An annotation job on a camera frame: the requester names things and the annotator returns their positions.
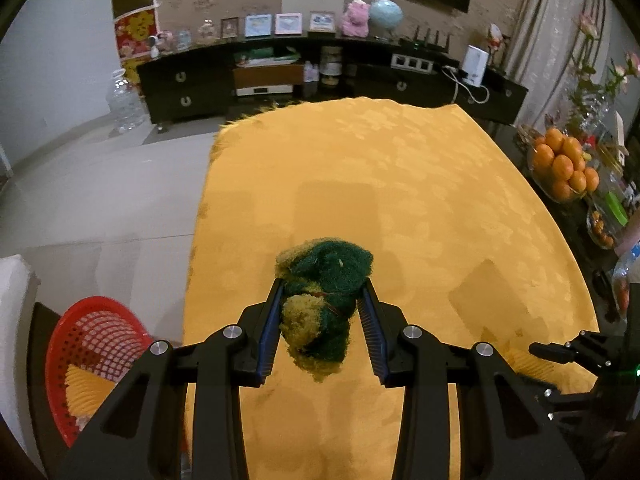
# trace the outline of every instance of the table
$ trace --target table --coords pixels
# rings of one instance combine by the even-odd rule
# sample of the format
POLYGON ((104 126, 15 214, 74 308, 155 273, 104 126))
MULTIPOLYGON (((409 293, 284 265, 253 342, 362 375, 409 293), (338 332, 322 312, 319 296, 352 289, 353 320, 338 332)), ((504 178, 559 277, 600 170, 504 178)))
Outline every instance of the table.
MULTIPOLYGON (((530 185, 460 108, 367 98, 303 104, 239 121, 211 152, 194 234, 184 343, 263 301, 277 253, 337 236, 374 254, 380 300, 441 341, 526 355, 530 342, 597 330, 562 233, 530 185)), ((273 375, 241 392, 252 478, 388 479, 401 390, 373 376, 360 322, 340 374, 324 383, 281 343, 273 375)), ((515 359, 515 368, 527 366, 515 359)), ((548 373, 587 391, 579 367, 548 373)), ((452 478, 459 428, 450 390, 452 478)), ((193 389, 187 416, 193 413, 193 389)))
POLYGON ((618 315, 610 285, 606 290, 596 290, 594 274, 601 272, 611 276, 618 261, 613 250, 604 250, 593 243, 586 227, 589 206, 586 200, 559 204, 551 200, 529 176, 527 168, 527 146, 519 139, 516 128, 489 121, 478 121, 482 129, 489 133, 500 150, 526 177, 533 191, 542 200, 546 210, 556 221, 578 263, 580 272, 591 295, 596 312, 598 328, 607 335, 623 335, 626 322, 618 315))

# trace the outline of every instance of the flower vase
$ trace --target flower vase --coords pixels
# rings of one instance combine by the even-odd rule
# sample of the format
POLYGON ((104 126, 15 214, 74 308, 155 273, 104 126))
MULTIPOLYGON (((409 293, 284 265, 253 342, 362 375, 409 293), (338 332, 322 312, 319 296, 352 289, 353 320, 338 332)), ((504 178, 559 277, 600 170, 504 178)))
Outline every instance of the flower vase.
POLYGON ((561 123, 569 135, 585 141, 594 135, 599 124, 613 104, 611 95, 601 86, 587 78, 575 77, 570 86, 561 113, 561 123))

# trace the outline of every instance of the white electrical device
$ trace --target white electrical device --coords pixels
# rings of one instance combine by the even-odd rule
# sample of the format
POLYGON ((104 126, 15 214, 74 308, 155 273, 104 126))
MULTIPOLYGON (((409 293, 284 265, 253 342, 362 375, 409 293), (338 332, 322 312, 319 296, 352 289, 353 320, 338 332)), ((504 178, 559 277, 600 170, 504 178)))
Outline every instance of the white electrical device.
POLYGON ((467 74, 462 81, 468 85, 479 87, 482 84, 487 61, 489 61, 488 52, 469 45, 466 50, 465 60, 462 63, 462 67, 460 67, 467 74))

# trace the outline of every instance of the fruit bowl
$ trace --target fruit bowl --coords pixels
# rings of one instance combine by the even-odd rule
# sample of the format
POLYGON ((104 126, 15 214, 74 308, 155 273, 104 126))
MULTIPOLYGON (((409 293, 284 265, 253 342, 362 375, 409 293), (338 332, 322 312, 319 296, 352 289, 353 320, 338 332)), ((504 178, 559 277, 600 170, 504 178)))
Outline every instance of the fruit bowl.
POLYGON ((593 243, 601 249, 613 249, 616 238, 606 212, 591 205, 587 213, 587 232, 593 243))
POLYGON ((588 160, 591 155, 580 141, 556 128, 531 137, 527 153, 531 177, 556 203, 572 202, 598 187, 598 173, 587 167, 588 160))
POLYGON ((587 232, 593 243, 601 249, 613 249, 618 242, 618 235, 628 223, 625 209, 613 192, 608 192, 604 199, 597 196, 591 199, 587 232))

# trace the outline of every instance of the glass bottle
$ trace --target glass bottle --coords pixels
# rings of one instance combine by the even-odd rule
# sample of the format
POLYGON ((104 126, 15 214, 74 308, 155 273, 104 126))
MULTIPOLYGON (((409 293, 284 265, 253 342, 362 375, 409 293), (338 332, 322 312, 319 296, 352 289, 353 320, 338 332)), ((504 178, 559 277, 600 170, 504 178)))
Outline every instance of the glass bottle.
POLYGON ((124 73, 123 68, 114 70, 107 92, 107 102, 116 121, 115 127, 121 134, 140 126, 146 118, 140 96, 124 77, 124 73))

